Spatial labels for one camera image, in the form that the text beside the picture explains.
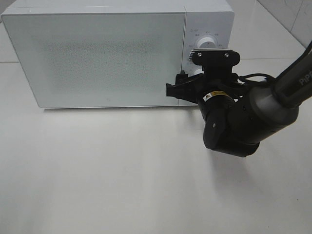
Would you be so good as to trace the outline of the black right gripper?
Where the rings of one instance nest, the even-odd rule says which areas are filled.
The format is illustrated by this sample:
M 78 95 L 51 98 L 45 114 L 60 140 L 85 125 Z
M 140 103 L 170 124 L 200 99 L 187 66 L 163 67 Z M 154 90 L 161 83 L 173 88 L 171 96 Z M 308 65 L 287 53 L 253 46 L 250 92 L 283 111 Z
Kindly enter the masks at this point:
M 211 86 L 202 73 L 188 76 L 182 70 L 176 75 L 175 84 L 180 86 L 166 83 L 166 96 L 197 104 L 203 117 L 234 105 L 234 99 L 218 87 Z

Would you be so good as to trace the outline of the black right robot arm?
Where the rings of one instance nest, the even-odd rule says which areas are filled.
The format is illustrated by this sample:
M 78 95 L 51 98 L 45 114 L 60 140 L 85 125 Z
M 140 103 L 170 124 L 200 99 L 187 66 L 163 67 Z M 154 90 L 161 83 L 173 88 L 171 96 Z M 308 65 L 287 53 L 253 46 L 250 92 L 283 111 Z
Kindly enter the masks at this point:
M 312 48 L 280 75 L 240 76 L 232 71 L 240 54 L 230 49 L 194 49 L 190 60 L 201 73 L 176 75 L 166 95 L 198 105 L 205 122 L 203 142 L 213 151 L 246 157 L 260 142 L 297 120 L 312 95 Z

